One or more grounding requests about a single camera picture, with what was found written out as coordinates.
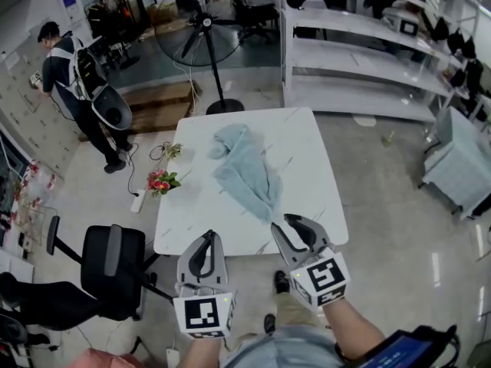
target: black cap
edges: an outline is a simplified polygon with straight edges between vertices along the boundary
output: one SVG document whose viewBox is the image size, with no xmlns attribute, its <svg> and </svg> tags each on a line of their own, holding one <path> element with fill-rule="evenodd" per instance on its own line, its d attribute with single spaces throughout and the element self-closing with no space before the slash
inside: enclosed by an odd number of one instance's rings
<svg viewBox="0 0 491 368">
<path fill-rule="evenodd" d="M 38 42 L 41 42 L 44 38 L 52 38 L 60 35 L 60 28 L 54 21 L 49 21 L 43 24 L 43 27 L 39 31 Z"/>
</svg>

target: black t-shirt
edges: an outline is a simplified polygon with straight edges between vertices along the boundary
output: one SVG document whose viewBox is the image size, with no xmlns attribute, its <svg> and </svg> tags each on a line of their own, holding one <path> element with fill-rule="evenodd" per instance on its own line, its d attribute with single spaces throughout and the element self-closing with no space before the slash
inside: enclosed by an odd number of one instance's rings
<svg viewBox="0 0 491 368">
<path fill-rule="evenodd" d="M 74 42 L 69 37 L 62 38 L 55 47 L 68 53 L 74 53 Z M 53 90 L 53 86 L 56 85 L 58 93 L 71 115 L 77 118 L 81 113 L 81 108 L 84 107 L 84 102 L 75 98 L 70 91 L 57 83 L 60 82 L 65 86 L 70 85 L 69 67 L 70 61 L 66 58 L 47 57 L 43 63 L 43 91 L 50 93 Z"/>
</svg>

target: khaki pants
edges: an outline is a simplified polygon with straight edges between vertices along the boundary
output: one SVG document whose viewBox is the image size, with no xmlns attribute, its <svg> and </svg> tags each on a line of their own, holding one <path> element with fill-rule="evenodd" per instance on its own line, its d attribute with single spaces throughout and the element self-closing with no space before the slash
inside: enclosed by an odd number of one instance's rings
<svg viewBox="0 0 491 368">
<path fill-rule="evenodd" d="M 301 305 L 296 298 L 290 293 L 275 294 L 274 300 L 276 303 L 276 322 L 275 327 L 283 327 L 288 325 L 305 325 L 320 327 L 321 323 L 311 310 Z M 238 350 L 244 342 L 257 337 L 258 334 L 247 333 L 237 339 L 234 351 Z"/>
</svg>

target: towel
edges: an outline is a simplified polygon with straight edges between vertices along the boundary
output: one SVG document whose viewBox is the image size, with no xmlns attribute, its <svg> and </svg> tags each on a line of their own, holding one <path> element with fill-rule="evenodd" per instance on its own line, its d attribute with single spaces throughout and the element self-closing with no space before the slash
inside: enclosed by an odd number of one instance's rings
<svg viewBox="0 0 491 368">
<path fill-rule="evenodd" d="M 213 159 L 226 158 L 213 173 L 218 184 L 258 219 L 271 223 L 282 194 L 282 181 L 265 162 L 245 124 L 232 124 L 215 133 Z"/>
</svg>

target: wooden platform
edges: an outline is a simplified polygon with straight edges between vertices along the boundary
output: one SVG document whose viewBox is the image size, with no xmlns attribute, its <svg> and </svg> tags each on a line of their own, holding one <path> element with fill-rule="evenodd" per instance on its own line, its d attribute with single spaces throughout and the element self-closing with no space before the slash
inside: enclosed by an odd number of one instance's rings
<svg viewBox="0 0 491 368">
<path fill-rule="evenodd" d="M 193 85 L 199 93 L 199 87 L 194 82 Z M 193 94 L 189 82 L 135 90 L 124 94 L 123 98 L 130 105 L 133 114 L 130 135 L 175 130 L 179 120 L 188 117 L 193 108 Z M 84 134 L 81 134 L 79 139 L 81 142 L 87 142 Z"/>
</svg>

